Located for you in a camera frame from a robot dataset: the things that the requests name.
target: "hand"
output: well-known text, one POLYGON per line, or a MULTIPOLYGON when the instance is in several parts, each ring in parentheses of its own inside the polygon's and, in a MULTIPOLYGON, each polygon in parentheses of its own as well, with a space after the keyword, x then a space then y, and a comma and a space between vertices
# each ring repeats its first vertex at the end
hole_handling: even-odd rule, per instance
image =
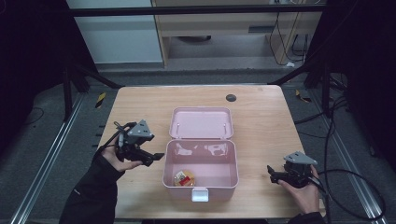
POLYGON ((102 151, 102 156, 119 172, 123 172, 126 170, 132 170, 136 166, 143 164, 142 161, 120 161, 116 156, 116 143, 118 141, 118 137, 115 137, 111 143, 109 143, 109 147, 106 147, 102 151))
MULTIPOLYGON (((318 172, 313 165, 311 165, 311 170, 314 177, 318 178, 318 172)), ((283 180, 279 180, 278 184, 291 194, 303 214, 319 211, 318 187, 314 184, 310 183, 300 189, 283 180)))

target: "food item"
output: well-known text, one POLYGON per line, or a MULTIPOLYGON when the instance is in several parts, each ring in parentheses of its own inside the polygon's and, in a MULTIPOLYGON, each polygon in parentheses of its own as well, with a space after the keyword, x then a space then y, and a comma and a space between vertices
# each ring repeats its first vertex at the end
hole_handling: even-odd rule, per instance
POLYGON ((175 175, 176 187, 193 187, 195 184, 195 176, 188 170, 179 171, 175 175))

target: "wooden table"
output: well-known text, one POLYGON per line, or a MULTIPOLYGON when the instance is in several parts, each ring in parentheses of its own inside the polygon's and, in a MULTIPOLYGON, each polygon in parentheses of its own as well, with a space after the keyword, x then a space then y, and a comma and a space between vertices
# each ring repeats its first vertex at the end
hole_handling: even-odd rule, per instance
POLYGON ((174 86, 120 89, 100 142, 123 125, 145 119, 155 137, 141 147, 165 152, 169 127, 179 106, 224 106, 231 110, 239 184, 227 202, 173 200, 163 185, 164 158, 139 166, 118 181, 117 218, 255 218, 294 217, 300 211, 289 194, 273 184, 266 165, 283 171, 283 157, 303 146, 282 90, 278 86, 174 86), (234 94, 235 102, 226 96, 234 94))

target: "pink plastic box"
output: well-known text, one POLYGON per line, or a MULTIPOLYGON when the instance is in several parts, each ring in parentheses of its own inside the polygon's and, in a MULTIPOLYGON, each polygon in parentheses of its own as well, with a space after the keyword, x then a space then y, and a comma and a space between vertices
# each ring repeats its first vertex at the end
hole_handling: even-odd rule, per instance
POLYGON ((178 107, 169 131, 163 184, 173 198, 193 202, 233 197, 239 181, 231 113, 224 107, 178 107), (189 170, 193 187, 175 187, 175 175, 189 170))

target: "white latch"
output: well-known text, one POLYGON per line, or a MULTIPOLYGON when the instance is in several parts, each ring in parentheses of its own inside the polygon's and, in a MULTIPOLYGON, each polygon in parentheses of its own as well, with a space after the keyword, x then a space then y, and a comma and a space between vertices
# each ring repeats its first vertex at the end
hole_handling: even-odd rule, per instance
POLYGON ((195 203, 209 202, 209 190, 203 187, 196 187, 192 189, 191 200, 195 203))

